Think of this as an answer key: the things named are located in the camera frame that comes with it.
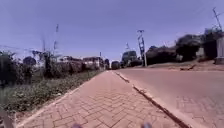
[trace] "power line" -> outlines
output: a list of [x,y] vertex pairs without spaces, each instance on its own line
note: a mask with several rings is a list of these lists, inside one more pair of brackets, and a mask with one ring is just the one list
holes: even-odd
[[34,50],[31,50],[31,49],[18,48],[18,47],[12,47],[12,46],[7,46],[7,45],[0,45],[0,47],[12,48],[12,49],[17,49],[17,50],[24,50],[24,51],[29,51],[29,52],[34,51]]

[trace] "house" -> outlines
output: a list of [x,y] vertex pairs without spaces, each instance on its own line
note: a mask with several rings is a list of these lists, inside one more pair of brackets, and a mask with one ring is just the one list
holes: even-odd
[[87,68],[102,68],[104,67],[104,61],[101,57],[86,57],[83,58],[83,62]]

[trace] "utility pole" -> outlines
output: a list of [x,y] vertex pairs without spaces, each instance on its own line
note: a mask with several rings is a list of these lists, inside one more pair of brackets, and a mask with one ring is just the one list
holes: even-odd
[[217,22],[218,22],[218,24],[219,24],[219,28],[222,30],[222,25],[221,25],[220,20],[219,20],[219,16],[220,16],[221,14],[217,14],[217,12],[216,12],[215,9],[216,9],[216,8],[213,8],[213,12],[214,12],[215,18],[216,18],[216,20],[217,20]]
[[58,44],[58,41],[57,41],[58,31],[59,31],[59,24],[57,24],[56,30],[55,30],[55,41],[54,41],[54,50],[53,50],[54,57],[55,57],[55,53],[56,53],[56,49],[57,49],[57,44]]
[[127,51],[130,50],[130,47],[129,47],[129,44],[128,44],[128,43],[126,44],[126,50],[127,50]]
[[137,32],[140,33],[140,35],[138,37],[138,44],[139,44],[141,58],[144,61],[143,65],[146,67],[147,60],[146,60],[146,52],[145,52],[145,42],[144,42],[144,38],[143,38],[144,30],[138,30]]

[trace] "grass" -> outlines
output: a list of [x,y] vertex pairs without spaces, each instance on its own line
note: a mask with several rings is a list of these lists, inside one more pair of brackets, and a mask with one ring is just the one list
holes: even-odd
[[82,72],[64,79],[43,80],[32,85],[16,85],[0,89],[0,106],[10,114],[31,111],[68,90],[77,88],[100,72]]

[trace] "bush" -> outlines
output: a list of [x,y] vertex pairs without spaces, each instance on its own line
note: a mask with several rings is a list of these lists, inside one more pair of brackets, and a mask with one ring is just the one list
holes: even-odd
[[183,56],[183,61],[196,58],[196,52],[201,45],[201,38],[197,35],[185,35],[176,42],[176,53]]
[[32,85],[0,89],[0,106],[8,112],[23,112],[40,107],[46,101],[62,95],[99,74],[100,71],[78,73],[65,79],[43,80]]
[[176,61],[175,48],[166,46],[157,48],[152,46],[146,52],[146,58],[148,64],[174,62]]

